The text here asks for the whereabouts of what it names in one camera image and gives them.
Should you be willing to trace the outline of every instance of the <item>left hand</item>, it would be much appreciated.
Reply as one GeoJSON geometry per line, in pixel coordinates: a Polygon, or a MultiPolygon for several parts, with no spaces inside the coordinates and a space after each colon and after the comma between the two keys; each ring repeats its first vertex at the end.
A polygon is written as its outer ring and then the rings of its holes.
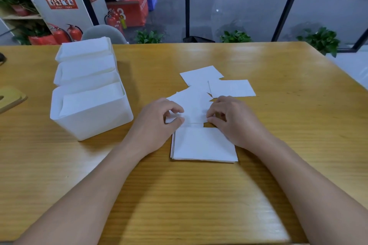
{"type": "Polygon", "coordinates": [[[164,123],[168,111],[183,113],[184,109],[175,102],[161,98],[146,105],[136,118],[131,129],[122,141],[131,148],[132,153],[142,153],[142,157],[158,150],[179,128],[184,118],[177,117],[169,124],[164,123]]]}

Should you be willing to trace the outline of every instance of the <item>hand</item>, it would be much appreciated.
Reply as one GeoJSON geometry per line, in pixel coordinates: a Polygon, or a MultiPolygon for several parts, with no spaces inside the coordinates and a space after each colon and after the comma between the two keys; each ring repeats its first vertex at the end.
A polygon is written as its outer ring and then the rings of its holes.
{"type": "Polygon", "coordinates": [[[146,105],[122,144],[128,144],[130,148],[142,152],[142,157],[158,150],[172,133],[179,128],[183,122],[183,117],[178,117],[169,124],[164,123],[164,116],[169,116],[169,110],[173,113],[183,113],[184,109],[177,103],[161,98],[146,105]]]}
{"type": "Polygon", "coordinates": [[[234,145],[253,153],[272,136],[244,102],[231,96],[220,96],[206,116],[234,145]],[[215,117],[215,113],[220,113],[226,121],[215,117]]]}

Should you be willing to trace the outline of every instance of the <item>red box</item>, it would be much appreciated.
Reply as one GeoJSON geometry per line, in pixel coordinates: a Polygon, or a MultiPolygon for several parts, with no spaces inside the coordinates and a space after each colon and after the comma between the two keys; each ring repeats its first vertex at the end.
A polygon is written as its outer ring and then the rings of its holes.
{"type": "Polygon", "coordinates": [[[124,18],[126,26],[144,26],[148,16],[147,0],[122,0],[106,3],[108,9],[113,9],[124,18]]]}

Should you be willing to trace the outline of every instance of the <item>right hand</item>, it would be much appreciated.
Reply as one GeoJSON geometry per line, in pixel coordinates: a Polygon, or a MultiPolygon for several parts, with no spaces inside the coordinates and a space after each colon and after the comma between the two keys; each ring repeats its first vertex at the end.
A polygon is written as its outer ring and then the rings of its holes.
{"type": "Polygon", "coordinates": [[[220,96],[207,111],[207,120],[212,123],[236,146],[253,153],[272,135],[263,126],[251,109],[232,96],[220,96]],[[215,117],[220,113],[226,121],[215,117]]]}

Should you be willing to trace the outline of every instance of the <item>white box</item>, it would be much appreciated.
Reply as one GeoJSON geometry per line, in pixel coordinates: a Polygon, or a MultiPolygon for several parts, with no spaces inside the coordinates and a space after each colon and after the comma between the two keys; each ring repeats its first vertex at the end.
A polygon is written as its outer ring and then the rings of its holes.
{"type": "Polygon", "coordinates": [[[56,54],[57,62],[88,59],[113,54],[116,60],[110,38],[102,37],[79,42],[63,43],[56,54]]]}
{"type": "Polygon", "coordinates": [[[61,62],[58,65],[54,84],[61,86],[84,77],[111,71],[117,72],[116,58],[113,54],[80,60],[77,60],[75,57],[73,60],[61,62]]]}
{"type": "Polygon", "coordinates": [[[52,92],[50,118],[77,140],[85,140],[131,122],[133,113],[119,74],[109,72],[82,78],[77,82],[55,88],[52,92]],[[116,82],[119,82],[122,87],[121,98],[71,115],[60,116],[65,95],[98,89],[116,82]]]}

